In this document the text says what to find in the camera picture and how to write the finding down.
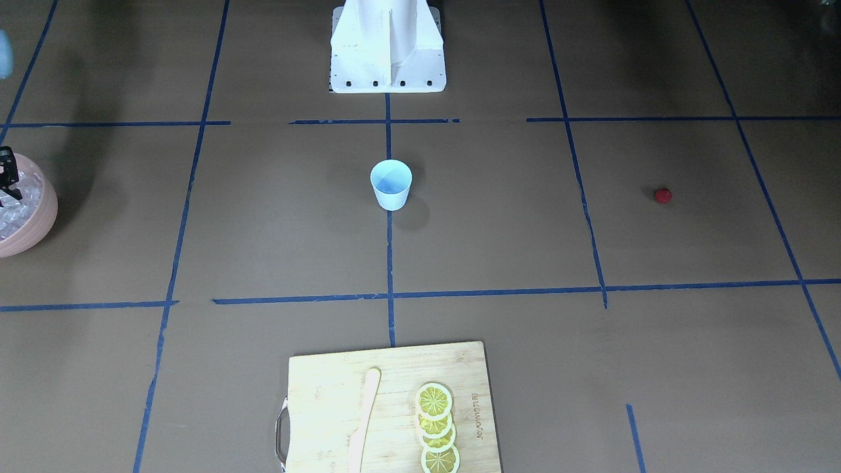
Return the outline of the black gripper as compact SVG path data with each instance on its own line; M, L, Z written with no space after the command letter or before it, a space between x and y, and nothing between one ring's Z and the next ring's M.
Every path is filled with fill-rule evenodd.
M17 159L14 156L13 150L9 146L1 147L1 189L9 197L17 201L23 200L23 194L17 189L18 182L18 166Z

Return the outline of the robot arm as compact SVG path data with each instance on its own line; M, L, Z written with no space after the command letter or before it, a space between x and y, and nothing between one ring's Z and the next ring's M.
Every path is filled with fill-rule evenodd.
M13 50L11 41L4 30L1 30L1 80L7 79L13 72ZM9 146L1 147L1 191L17 201L21 201L23 194L17 189L19 172L17 159L13 149Z

